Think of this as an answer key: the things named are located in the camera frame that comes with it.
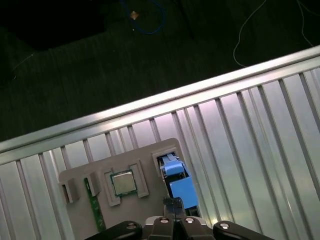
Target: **ridged metal surface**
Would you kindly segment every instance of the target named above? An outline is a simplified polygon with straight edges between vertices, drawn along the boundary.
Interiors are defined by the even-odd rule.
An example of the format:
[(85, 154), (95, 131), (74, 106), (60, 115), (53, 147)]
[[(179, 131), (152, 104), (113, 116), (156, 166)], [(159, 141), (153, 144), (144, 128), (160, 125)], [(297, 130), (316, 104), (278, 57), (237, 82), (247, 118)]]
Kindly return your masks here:
[(202, 217), (276, 240), (320, 236), (320, 69), (238, 91), (0, 166), (0, 239), (74, 239), (61, 171), (179, 140)]

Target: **cpu chip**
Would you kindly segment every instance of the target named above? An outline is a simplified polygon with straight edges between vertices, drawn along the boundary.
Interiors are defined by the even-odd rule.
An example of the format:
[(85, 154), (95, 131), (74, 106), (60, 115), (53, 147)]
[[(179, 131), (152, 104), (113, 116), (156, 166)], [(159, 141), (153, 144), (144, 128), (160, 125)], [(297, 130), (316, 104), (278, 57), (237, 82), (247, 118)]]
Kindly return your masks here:
[(118, 172), (112, 174), (110, 177), (117, 197), (137, 192), (132, 170)]

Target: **aluminum rail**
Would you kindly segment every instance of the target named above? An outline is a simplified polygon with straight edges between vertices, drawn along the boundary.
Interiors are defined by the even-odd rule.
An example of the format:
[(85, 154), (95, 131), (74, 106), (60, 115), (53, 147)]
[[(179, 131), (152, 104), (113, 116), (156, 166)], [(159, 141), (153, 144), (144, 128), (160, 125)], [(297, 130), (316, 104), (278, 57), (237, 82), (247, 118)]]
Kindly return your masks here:
[[(82, 118), (61, 123), (33, 133), (19, 136), (0, 143), (0, 165), (18, 159), (20, 154), (10, 154), (6, 158), (6, 153), (14, 149), (21, 149), (28, 145), (33, 145), (42, 140), (54, 141), (57, 137), (80, 130), (88, 130), (93, 125), (104, 124), (103, 129), (97, 130), (97, 126), (92, 127), (89, 136), (94, 136), (101, 131), (108, 131), (124, 126), (128, 121), (121, 121), (122, 116), (131, 116), (135, 122), (143, 119), (168, 113), (172, 110), (192, 106), (196, 103), (204, 102), (214, 97), (230, 94), (235, 91), (244, 90), (252, 86), (267, 83), (281, 77), (290, 76), (301, 71), (307, 71), (320, 65), (320, 46), (309, 48), (297, 53), (283, 56), (251, 67), (236, 70), (217, 77), (206, 79), (197, 83), (183, 86), (174, 90), (150, 96), (128, 104), (114, 107), (102, 112), (88, 115)], [(79, 138), (71, 138), (68, 142), (74, 142)], [(51, 145), (37, 145), (39, 152), (48, 150)]]

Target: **dark carpet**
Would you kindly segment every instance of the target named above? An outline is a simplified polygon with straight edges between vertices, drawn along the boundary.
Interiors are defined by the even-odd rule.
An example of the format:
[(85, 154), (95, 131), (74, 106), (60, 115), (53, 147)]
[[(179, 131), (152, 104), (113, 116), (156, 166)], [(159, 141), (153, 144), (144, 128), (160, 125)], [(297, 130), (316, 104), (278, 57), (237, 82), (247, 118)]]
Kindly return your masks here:
[[(301, 1), (320, 14), (319, 3)], [(152, 31), (160, 24), (161, 14), (149, 1), (127, 2), (140, 14), (141, 28)], [(103, 32), (46, 50), (28, 42), (34, 32), (24, 27), (29, 38), (23, 40), (2, 18), (0, 141), (241, 68), (233, 49), (241, 25), (262, 0), (183, 0), (191, 31), (172, 0), (158, 2), (166, 20), (155, 34), (134, 30), (122, 5), (113, 1), (101, 9), (107, 12)], [(28, 16), (28, 8), (16, 12)], [(320, 17), (303, 12), (305, 36), (319, 45)], [(15, 21), (15, 16), (6, 20)], [(41, 21), (37, 17), (32, 23)], [(79, 24), (88, 29), (85, 22)], [(250, 66), (309, 48), (301, 26), (295, 0), (267, 0), (243, 29), (238, 61)], [(38, 44), (64, 34), (42, 28)], [(64, 31), (72, 33), (73, 26)]]

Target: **small orange object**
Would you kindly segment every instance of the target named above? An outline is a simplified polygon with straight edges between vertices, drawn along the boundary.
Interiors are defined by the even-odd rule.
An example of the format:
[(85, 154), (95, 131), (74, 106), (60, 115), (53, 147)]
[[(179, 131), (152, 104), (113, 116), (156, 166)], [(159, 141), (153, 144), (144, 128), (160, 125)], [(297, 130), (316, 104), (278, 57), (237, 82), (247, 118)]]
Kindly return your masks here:
[(133, 20), (136, 20), (139, 17), (139, 14), (135, 11), (132, 11), (130, 14), (130, 18), (132, 18)]

